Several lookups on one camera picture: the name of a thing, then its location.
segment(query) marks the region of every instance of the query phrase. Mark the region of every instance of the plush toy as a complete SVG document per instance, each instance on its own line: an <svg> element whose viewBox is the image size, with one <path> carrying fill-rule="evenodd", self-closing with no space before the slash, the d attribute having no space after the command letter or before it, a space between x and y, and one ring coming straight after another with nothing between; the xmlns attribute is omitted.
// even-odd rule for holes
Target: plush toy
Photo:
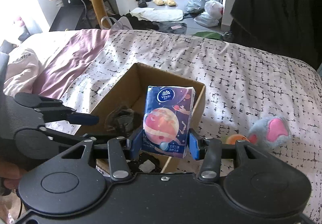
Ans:
<svg viewBox="0 0 322 224"><path fill-rule="evenodd" d="M248 132L248 138L243 135L232 135L226 144L235 144L236 140L247 140L263 149L276 148L291 138L291 132L285 118L281 116L262 118L255 122Z"/></svg>

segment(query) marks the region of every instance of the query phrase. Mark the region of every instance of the wooden table leg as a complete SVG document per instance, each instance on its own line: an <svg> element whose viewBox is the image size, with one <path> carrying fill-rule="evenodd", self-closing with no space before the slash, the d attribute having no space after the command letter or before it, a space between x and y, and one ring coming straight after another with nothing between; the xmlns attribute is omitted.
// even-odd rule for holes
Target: wooden table leg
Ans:
<svg viewBox="0 0 322 224"><path fill-rule="evenodd" d="M91 1L96 14L97 21L99 22L99 26L102 28L101 19L102 17L107 16L104 2L103 0L91 0ZM107 27L107 28L111 27L110 24L107 22L107 20L104 20L103 24L104 24L104 27Z"/></svg>

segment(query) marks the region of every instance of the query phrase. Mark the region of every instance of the yellow slipper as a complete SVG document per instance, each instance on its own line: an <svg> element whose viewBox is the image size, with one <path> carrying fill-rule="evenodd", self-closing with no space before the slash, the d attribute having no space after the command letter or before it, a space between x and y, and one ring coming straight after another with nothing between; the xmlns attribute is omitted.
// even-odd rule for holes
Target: yellow slipper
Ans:
<svg viewBox="0 0 322 224"><path fill-rule="evenodd" d="M174 0L166 0L165 4L167 4L168 6L175 6L176 2Z"/></svg>
<svg viewBox="0 0 322 224"><path fill-rule="evenodd" d="M162 6L165 4L165 2L163 0L153 0L153 2L157 5L157 6Z"/></svg>

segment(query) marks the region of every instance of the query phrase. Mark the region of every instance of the pink blanket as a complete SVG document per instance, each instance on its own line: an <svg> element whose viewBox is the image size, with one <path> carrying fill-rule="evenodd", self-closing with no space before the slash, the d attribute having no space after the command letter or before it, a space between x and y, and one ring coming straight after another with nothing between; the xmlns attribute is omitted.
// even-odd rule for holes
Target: pink blanket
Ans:
<svg viewBox="0 0 322 224"><path fill-rule="evenodd" d="M109 30L77 32L36 79L33 94L59 99L101 52L108 37Z"/></svg>

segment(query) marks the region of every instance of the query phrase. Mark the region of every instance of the screw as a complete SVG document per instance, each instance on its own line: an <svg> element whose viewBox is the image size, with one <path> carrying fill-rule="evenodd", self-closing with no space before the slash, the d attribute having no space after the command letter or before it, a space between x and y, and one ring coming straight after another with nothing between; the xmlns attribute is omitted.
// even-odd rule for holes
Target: screw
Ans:
<svg viewBox="0 0 322 224"><path fill-rule="evenodd" d="M116 178L125 178L128 176L128 172L125 170L117 170L113 173L113 177Z"/></svg>
<svg viewBox="0 0 322 224"><path fill-rule="evenodd" d="M206 179L215 178L217 176L217 173L212 170L206 170L201 173L201 177Z"/></svg>
<svg viewBox="0 0 322 224"><path fill-rule="evenodd" d="M165 177L165 176L164 176L164 177L161 177L161 180L162 180L162 181L169 181L169 180L170 180L170 177Z"/></svg>

